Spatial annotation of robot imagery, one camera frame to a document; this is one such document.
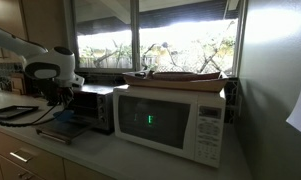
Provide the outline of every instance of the kitchen counter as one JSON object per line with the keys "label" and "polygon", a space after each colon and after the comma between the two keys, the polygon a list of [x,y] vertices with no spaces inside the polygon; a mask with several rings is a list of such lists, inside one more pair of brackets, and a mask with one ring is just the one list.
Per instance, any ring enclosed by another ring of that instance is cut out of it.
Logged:
{"label": "kitchen counter", "polygon": [[[10,105],[39,106],[38,111],[11,123],[31,122],[49,109],[45,101],[0,91],[0,108]],[[0,131],[116,179],[252,179],[230,124],[225,124],[218,169],[119,139],[114,133],[108,136],[87,131],[73,139],[71,145],[65,145],[37,135],[33,127],[0,126]]]}

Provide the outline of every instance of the microwave keypad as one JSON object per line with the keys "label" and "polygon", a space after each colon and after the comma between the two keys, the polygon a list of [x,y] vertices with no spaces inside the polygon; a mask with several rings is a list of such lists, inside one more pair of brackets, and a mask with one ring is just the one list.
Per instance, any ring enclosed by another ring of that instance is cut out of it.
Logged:
{"label": "microwave keypad", "polygon": [[221,109],[200,106],[197,122],[196,160],[217,167],[220,159],[223,120]]}

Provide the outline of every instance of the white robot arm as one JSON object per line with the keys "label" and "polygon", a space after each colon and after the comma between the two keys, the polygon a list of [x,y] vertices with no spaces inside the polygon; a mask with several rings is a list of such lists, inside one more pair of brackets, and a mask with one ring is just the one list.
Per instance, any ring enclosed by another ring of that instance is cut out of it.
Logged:
{"label": "white robot arm", "polygon": [[24,41],[0,29],[0,47],[15,52],[23,60],[26,75],[32,79],[50,79],[59,87],[71,87],[72,84],[82,86],[84,78],[74,73],[74,54],[67,48],[46,48]]}

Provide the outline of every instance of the white microwave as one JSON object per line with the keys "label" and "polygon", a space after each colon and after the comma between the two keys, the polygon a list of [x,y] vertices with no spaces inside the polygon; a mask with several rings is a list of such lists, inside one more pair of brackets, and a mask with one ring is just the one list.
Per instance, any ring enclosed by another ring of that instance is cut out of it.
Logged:
{"label": "white microwave", "polygon": [[225,104],[224,90],[117,86],[113,90],[115,135],[219,167]]}

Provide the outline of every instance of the wall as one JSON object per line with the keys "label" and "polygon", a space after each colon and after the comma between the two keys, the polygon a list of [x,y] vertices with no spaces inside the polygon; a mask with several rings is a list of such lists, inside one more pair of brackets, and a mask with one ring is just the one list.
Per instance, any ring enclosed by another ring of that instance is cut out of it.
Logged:
{"label": "wall", "polygon": [[301,87],[301,0],[249,0],[235,122],[255,180],[301,180],[301,133],[286,123]]}

